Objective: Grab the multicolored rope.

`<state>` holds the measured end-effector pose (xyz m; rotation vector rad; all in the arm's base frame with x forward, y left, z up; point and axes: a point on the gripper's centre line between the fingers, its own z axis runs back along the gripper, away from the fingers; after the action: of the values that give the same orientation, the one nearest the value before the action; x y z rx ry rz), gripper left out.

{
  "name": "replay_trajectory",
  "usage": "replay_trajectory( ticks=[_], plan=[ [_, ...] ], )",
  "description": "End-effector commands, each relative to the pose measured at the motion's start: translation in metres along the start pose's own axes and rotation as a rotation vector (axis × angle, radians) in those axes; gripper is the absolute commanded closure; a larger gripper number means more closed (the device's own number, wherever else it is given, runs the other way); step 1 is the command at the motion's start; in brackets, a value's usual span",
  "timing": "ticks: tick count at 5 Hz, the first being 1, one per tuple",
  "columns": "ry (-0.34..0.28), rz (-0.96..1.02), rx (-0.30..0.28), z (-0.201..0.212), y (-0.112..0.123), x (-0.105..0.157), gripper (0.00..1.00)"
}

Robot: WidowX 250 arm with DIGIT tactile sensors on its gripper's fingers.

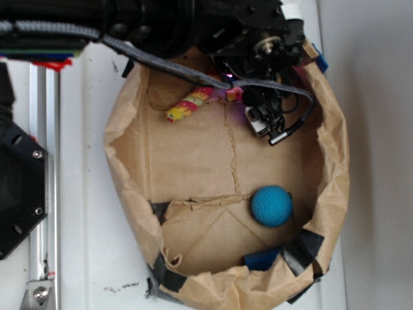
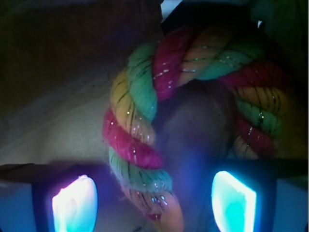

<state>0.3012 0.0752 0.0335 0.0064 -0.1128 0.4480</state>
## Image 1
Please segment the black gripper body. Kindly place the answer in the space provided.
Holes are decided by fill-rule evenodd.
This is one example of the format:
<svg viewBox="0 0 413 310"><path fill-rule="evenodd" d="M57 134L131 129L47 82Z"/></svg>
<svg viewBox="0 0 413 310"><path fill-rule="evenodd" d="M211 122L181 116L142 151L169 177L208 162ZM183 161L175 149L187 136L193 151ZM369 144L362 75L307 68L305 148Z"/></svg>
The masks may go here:
<svg viewBox="0 0 413 310"><path fill-rule="evenodd" d="M300 65L306 40L304 17L297 3L236 1L241 24L225 45L210 53L215 66L239 79L271 79L286 68Z"/></svg>

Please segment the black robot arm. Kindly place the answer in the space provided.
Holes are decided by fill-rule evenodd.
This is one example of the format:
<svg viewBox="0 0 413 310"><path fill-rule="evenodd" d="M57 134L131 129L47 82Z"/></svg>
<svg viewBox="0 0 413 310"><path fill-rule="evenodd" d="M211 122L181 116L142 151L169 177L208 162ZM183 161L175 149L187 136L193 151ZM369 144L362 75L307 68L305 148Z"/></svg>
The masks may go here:
<svg viewBox="0 0 413 310"><path fill-rule="evenodd" d="M281 1L2 1L1 55L62 61L105 36L174 58L192 47L237 78L300 64L304 20Z"/></svg>

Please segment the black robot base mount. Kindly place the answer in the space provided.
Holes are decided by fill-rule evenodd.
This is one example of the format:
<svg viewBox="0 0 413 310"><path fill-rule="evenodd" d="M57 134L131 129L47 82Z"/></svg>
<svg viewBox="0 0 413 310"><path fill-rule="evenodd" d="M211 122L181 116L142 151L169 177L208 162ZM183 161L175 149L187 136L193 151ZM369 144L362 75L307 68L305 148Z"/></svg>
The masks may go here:
<svg viewBox="0 0 413 310"><path fill-rule="evenodd" d="M1 139L1 259L46 216L47 152L16 123Z"/></svg>

